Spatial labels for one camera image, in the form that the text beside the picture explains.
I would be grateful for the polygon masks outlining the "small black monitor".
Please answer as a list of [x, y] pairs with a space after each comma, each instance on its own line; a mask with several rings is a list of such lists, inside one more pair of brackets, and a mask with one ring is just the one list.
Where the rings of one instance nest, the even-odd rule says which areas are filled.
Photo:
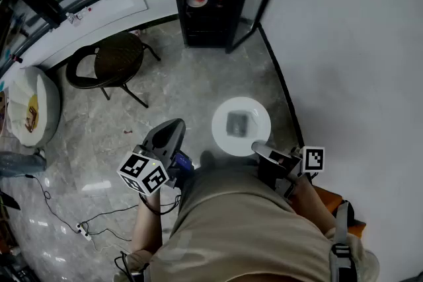
[[180, 170], [183, 174], [192, 174], [195, 170], [191, 158], [182, 151], [177, 152], [174, 156], [174, 167]]

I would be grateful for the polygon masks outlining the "grey food piece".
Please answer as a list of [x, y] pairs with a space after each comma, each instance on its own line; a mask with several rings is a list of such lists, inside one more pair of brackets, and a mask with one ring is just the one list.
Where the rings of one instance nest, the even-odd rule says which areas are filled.
[[247, 112], [232, 111], [227, 114], [226, 132], [228, 136], [244, 138], [249, 132], [249, 118]]

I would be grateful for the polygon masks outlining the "orange bag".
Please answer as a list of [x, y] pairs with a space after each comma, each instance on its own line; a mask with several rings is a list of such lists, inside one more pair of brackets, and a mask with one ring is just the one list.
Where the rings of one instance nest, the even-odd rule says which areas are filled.
[[[343, 203], [346, 203], [347, 200], [344, 200], [341, 195], [335, 194], [333, 192], [324, 190], [320, 187], [314, 186], [318, 196], [326, 206], [326, 208], [332, 213], [334, 217], [336, 217], [338, 208]], [[347, 212], [347, 227], [348, 232], [357, 236], [358, 238], [362, 238], [362, 233], [366, 227], [364, 222], [361, 222], [356, 219], [354, 208], [352, 204], [348, 202], [348, 212]]]

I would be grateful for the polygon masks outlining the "white round plate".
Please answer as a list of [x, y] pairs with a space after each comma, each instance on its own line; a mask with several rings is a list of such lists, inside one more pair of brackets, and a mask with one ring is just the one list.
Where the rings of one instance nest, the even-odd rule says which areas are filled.
[[[247, 117], [244, 136], [231, 135], [227, 130], [230, 114]], [[271, 132], [270, 116], [265, 107], [248, 97], [234, 97], [226, 100], [215, 111], [211, 121], [213, 138], [221, 150], [236, 157], [252, 155], [255, 141], [267, 142]]]

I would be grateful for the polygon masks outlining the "person's right forearm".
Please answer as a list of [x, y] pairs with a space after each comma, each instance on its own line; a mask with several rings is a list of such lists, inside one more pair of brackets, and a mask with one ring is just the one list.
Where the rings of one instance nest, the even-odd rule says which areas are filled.
[[296, 181], [289, 204], [298, 215], [311, 221], [323, 234], [336, 226], [334, 216], [326, 208], [306, 175]]

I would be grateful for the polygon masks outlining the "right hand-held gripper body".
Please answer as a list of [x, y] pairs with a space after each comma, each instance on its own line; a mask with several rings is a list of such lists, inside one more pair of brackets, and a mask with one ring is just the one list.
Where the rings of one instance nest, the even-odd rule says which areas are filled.
[[306, 175], [311, 181], [325, 169], [324, 147], [293, 148], [282, 153], [291, 157], [282, 164], [274, 164], [258, 155], [258, 177], [283, 198], [291, 195], [300, 177]]

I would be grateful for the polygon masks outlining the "person's left forearm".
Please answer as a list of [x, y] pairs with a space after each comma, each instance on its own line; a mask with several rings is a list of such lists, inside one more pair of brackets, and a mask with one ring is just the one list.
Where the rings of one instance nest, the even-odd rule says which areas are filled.
[[130, 243], [131, 252], [146, 250], [154, 254], [163, 245], [161, 217], [142, 202], [137, 207], [137, 217]]

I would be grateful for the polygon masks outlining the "black wicker chair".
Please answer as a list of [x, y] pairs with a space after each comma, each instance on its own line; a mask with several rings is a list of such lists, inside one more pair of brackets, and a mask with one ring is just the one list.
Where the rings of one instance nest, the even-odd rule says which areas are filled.
[[[142, 42], [130, 32], [113, 34], [97, 43], [79, 48], [67, 61], [65, 76], [69, 84], [78, 89], [99, 88], [105, 98], [110, 100], [106, 88], [121, 88], [144, 108], [148, 104], [129, 90], [127, 83], [139, 71], [145, 51], [160, 61], [153, 48]], [[77, 74], [77, 67], [86, 57], [93, 55], [95, 77], [82, 77]]]

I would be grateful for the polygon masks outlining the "person's beige shirt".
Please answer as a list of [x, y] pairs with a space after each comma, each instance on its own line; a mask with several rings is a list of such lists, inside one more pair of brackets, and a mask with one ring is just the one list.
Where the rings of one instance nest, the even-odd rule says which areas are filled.
[[[323, 234], [258, 177], [253, 160], [216, 160], [183, 183], [171, 235], [130, 252], [112, 282], [376, 282], [379, 262], [347, 227]], [[141, 197], [159, 215], [160, 194]]]

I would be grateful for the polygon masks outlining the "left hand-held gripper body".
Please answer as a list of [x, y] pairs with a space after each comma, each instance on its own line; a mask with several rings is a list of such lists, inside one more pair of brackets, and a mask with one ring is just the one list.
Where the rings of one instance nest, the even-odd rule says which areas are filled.
[[151, 196], [162, 186], [176, 186], [179, 169], [174, 167], [180, 147], [148, 149], [136, 145], [127, 152], [117, 167], [117, 174], [131, 190]]

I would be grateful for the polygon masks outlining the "brown wooden object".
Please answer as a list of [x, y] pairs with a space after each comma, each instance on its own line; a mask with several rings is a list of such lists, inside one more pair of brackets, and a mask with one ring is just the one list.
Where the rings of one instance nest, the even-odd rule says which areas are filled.
[[26, 113], [26, 124], [25, 127], [29, 133], [32, 133], [34, 128], [36, 127], [37, 121], [37, 111], [33, 106], [28, 107], [28, 111]]

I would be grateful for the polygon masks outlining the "white power strip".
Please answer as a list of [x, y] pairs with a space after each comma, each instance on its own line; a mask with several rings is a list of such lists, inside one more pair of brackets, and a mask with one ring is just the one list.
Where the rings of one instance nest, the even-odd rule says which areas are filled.
[[85, 238], [87, 241], [92, 240], [90, 234], [85, 230], [84, 226], [81, 223], [78, 223], [76, 225], [76, 228], [77, 228], [77, 233], [81, 234], [83, 238]]

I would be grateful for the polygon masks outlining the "clear bottle with red cap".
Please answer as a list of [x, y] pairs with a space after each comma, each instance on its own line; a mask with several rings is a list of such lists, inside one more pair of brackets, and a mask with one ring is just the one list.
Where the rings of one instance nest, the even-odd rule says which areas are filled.
[[90, 13], [92, 9], [90, 7], [84, 7], [77, 13], [66, 13], [67, 20], [73, 25], [73, 26], [79, 26], [83, 17], [86, 16], [88, 13]]

